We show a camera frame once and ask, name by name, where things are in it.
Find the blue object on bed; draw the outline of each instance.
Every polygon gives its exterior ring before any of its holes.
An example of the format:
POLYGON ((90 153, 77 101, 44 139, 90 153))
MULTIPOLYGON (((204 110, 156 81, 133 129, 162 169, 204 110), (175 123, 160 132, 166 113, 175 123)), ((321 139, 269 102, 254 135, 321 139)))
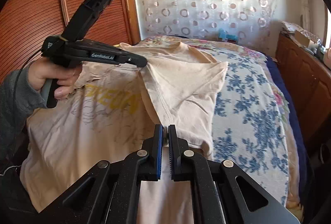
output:
POLYGON ((300 126, 299 126, 299 121, 297 119, 297 113, 295 111, 292 98, 285 87, 284 81, 277 68, 277 65, 272 60, 272 58, 269 56, 267 56, 266 63, 267 63, 267 67, 270 71, 272 80, 277 85, 277 87, 282 91, 285 99, 289 102, 288 106, 289 106, 289 110, 290 110, 290 114, 289 114, 290 125, 293 130, 295 141, 297 143, 297 154, 299 156, 299 173, 300 173, 299 195, 300 195, 300 198, 302 198, 301 194, 302 194, 304 187, 306 185, 306 182, 307 182, 307 166, 306 166, 306 154, 307 153, 306 153, 306 148, 303 144, 303 138, 302 138, 302 134, 301 134, 300 126))

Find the metal screw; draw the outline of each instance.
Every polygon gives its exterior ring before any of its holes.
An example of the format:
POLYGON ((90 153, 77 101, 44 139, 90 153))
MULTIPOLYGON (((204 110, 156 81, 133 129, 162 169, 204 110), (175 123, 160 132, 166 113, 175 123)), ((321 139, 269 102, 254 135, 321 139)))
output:
POLYGON ((108 161, 106 161, 106 160, 101 160, 98 162, 98 167, 100 169, 106 168, 107 166, 108 166, 108 161))
POLYGON ((145 157, 145 156, 147 155, 147 151, 146 151, 146 150, 139 150, 139 151, 137 152, 137 155, 138 155, 139 157, 145 157))
POLYGON ((223 165, 225 167, 231 168, 231 167, 233 167, 233 161, 227 159, 227 160, 223 161, 223 165))
POLYGON ((193 157, 194 152, 192 150, 186 150, 186 151, 184 151, 184 155, 186 157, 193 157))

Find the shirt sleeve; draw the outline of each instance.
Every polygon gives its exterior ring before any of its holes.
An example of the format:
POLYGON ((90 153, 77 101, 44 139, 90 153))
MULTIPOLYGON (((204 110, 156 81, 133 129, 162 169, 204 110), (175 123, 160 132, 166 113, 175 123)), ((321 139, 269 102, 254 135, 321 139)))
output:
POLYGON ((11 153, 15 135, 22 131, 26 119, 34 109, 46 108, 46 101, 28 82, 30 65, 19 75, 14 105, 14 85, 19 70, 7 75, 0 85, 0 160, 5 159, 7 154, 11 153))

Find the wooden dresser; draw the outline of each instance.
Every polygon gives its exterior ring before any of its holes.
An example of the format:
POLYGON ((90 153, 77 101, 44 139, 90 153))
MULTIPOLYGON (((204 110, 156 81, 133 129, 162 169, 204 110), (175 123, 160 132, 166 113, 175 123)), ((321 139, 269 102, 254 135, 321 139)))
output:
POLYGON ((297 111, 305 146, 313 153, 331 138, 331 71, 282 33, 276 59, 297 111))

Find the blue floral pattern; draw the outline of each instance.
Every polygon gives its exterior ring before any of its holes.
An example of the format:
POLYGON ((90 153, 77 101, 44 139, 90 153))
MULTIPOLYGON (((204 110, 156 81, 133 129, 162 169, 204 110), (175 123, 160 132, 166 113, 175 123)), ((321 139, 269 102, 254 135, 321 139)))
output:
POLYGON ((253 57, 214 48, 218 61, 228 61, 212 122, 215 161, 233 160, 283 205, 288 184, 284 128, 272 89, 253 57))

